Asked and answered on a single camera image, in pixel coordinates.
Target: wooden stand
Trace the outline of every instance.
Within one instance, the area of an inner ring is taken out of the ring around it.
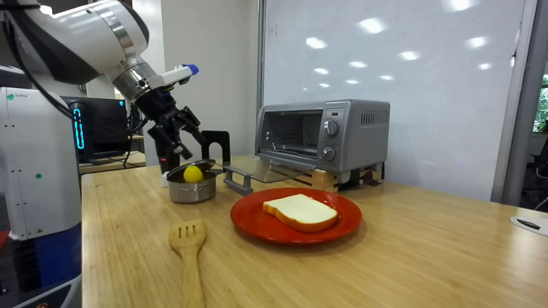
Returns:
[[[292,171],[291,168],[286,166],[275,166],[271,170],[282,175],[294,173],[294,171],[290,172]],[[359,172],[360,185],[368,183],[376,184],[380,178],[380,172],[372,171],[371,167],[362,168]],[[298,175],[293,179],[285,180],[285,182],[297,187],[313,188],[329,192],[339,191],[339,183],[337,182],[336,174],[319,169]]]

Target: red plate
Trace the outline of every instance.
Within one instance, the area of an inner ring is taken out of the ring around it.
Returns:
[[[302,193],[334,208],[339,218],[332,227],[316,233],[302,233],[281,223],[276,217],[262,211],[262,203]],[[252,193],[240,199],[230,211],[230,218],[244,233],[280,244],[314,244],[329,242],[356,230],[362,221],[362,212],[350,200],[327,191],[308,188],[278,188]]]

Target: yellow ball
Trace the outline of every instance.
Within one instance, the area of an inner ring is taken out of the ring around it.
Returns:
[[[186,167],[185,173],[182,176],[187,183],[201,182],[204,180],[202,171],[196,166]]]

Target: slotted spatula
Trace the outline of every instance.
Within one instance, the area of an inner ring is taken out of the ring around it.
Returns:
[[[169,229],[169,245],[182,258],[182,306],[205,307],[198,268],[198,252],[206,241],[203,220],[173,224]]]

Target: metal pot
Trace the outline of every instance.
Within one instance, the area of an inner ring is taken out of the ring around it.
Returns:
[[[196,183],[186,183],[182,176],[168,177],[169,197],[177,203],[196,203],[215,197],[216,174],[206,171],[204,180]]]

